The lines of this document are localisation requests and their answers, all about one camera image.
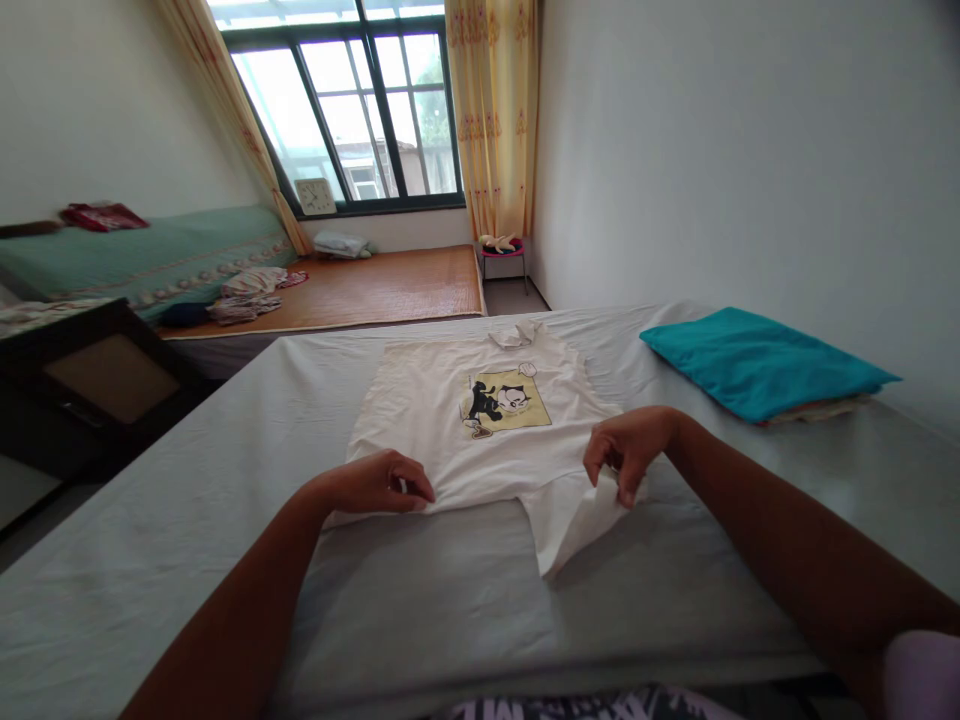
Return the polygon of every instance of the window frame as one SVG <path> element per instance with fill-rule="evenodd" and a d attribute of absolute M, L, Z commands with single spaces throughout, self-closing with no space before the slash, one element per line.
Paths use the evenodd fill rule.
<path fill-rule="evenodd" d="M 457 142 L 456 120 L 453 111 L 453 94 L 450 88 L 450 66 L 447 57 L 447 26 L 446 16 L 444 15 L 423 15 L 408 18 L 385 18 L 382 20 L 368 20 L 363 8 L 363 0 L 356 0 L 357 12 L 360 14 L 359 21 L 339 22 L 339 23 L 318 23 L 303 25 L 277 25 L 264 28 L 241 28 L 237 30 L 221 30 L 220 34 L 227 46 L 228 52 L 233 60 L 233 53 L 256 52 L 258 50 L 290 50 L 293 55 L 294 63 L 300 74 L 300 80 L 303 83 L 304 90 L 307 93 L 307 99 L 316 118 L 317 126 L 323 137 L 324 145 L 333 164 L 334 173 L 337 181 L 343 191 L 344 201 L 337 202 L 337 213 L 335 215 L 304 215 L 303 208 L 300 206 L 300 199 L 294 190 L 293 184 L 287 177 L 286 172 L 280 165 L 273 144 L 264 131 L 263 122 L 256 111 L 253 103 L 250 103 L 250 109 L 257 120 L 257 126 L 267 145 L 270 159 L 277 172 L 280 192 L 287 199 L 298 220 L 320 220 L 331 217 L 350 217 L 357 215 L 385 215 L 400 212 L 417 212 L 421 210 L 445 210 L 450 208 L 466 207 L 466 198 L 463 193 L 463 178 L 460 171 L 460 152 Z M 439 37 L 440 45 L 440 66 L 443 71 L 443 92 L 446 96 L 447 118 L 450 126 L 450 147 L 453 152 L 454 175 L 456 176 L 457 191 L 454 193 L 437 193 L 433 195 L 409 195 L 407 193 L 406 179 L 403 174 L 403 166 L 400 160 L 400 148 L 397 144 L 397 137 L 393 129 L 393 118 L 390 115 L 390 105 L 387 101 L 388 92 L 414 92 L 420 89 L 420 86 L 413 84 L 413 78 L 409 73 L 409 62 L 406 61 L 405 35 L 430 35 L 435 34 Z M 407 76 L 408 85 L 405 87 L 387 88 L 384 84 L 383 73 L 380 68 L 380 59 L 376 50 L 376 38 L 378 37 L 398 37 L 402 51 L 404 52 L 404 73 Z M 384 142 L 387 155 L 390 158 L 394 180 L 397 184 L 399 197 L 377 198 L 375 200 L 352 200 L 350 188 L 352 178 L 348 176 L 340 162 L 340 154 L 337 152 L 330 129 L 327 127 L 323 110 L 320 107 L 320 97 L 331 95 L 346 95 L 351 92 L 359 94 L 361 104 L 366 107 L 364 100 L 366 94 L 370 92 L 360 87 L 357 82 L 357 88 L 354 91 L 339 92 L 317 92 L 316 86 L 310 77 L 310 70 L 307 66 L 300 47 L 301 43 L 311 42 L 330 42 L 343 41 L 347 53 L 351 53 L 350 41 L 359 40 L 363 46 L 363 53 L 366 57 L 367 65 L 370 69 L 370 82 L 372 85 L 373 96 L 377 101 L 377 109 L 380 113 L 380 122 L 383 127 Z M 424 85 L 423 90 L 436 91 L 440 88 L 437 84 Z M 420 154 L 421 171 L 424 175 L 427 173 L 425 166 L 425 154 L 423 142 L 420 139 L 420 123 L 416 116 L 415 108 L 411 108 L 414 113 L 414 127 L 416 128 L 417 139 L 419 142 L 418 152 Z M 380 155 L 377 150 L 377 139 L 370 132 L 370 140 L 373 146 L 374 162 L 377 166 L 380 164 Z M 384 182 L 385 174 L 381 173 Z"/>

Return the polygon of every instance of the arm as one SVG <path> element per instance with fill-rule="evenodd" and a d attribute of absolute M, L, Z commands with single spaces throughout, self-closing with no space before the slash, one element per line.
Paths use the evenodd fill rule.
<path fill-rule="evenodd" d="M 874 717 L 883 717 L 883 654 L 907 630 L 960 633 L 960 607 L 816 500 L 666 407 L 594 429 L 584 466 L 596 485 L 620 470 L 633 506 L 647 466 L 665 452 L 813 650 Z"/>
<path fill-rule="evenodd" d="M 408 492 L 398 492 L 399 479 Z M 298 490 L 167 649 L 123 718 L 253 718 L 286 654 L 300 586 L 333 510 L 410 512 L 434 494 L 423 466 L 386 450 Z"/>

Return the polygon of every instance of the stuffed toy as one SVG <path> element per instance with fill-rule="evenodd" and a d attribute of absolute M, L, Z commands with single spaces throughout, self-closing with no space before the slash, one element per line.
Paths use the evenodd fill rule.
<path fill-rule="evenodd" d="M 480 244 L 484 247 L 493 248 L 502 255 L 503 253 L 510 253 L 516 250 L 516 248 L 510 244 L 510 241 L 515 237 L 515 233 L 501 235 L 498 238 L 495 238 L 493 235 L 481 235 Z"/>

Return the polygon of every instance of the red bag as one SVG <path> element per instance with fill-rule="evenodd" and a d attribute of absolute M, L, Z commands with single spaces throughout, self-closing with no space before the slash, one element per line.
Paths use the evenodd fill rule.
<path fill-rule="evenodd" d="M 150 223 L 121 203 L 110 205 L 71 203 L 66 210 L 60 212 L 60 217 L 67 225 L 92 232 L 150 227 Z"/>

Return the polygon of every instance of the hand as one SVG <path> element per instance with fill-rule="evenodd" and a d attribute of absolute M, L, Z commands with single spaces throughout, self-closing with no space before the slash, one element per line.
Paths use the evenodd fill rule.
<path fill-rule="evenodd" d="M 407 482 L 406 494 L 401 478 Z M 416 512 L 436 500 L 423 465 L 396 450 L 381 450 L 328 470 L 308 485 L 331 510 L 347 513 Z"/>
<path fill-rule="evenodd" d="M 647 467 L 667 449 L 681 416 L 678 410 L 654 405 L 595 425 L 583 454 L 583 467 L 593 486 L 597 486 L 601 468 L 609 465 L 620 473 L 617 500 L 628 510 L 632 508 Z"/>

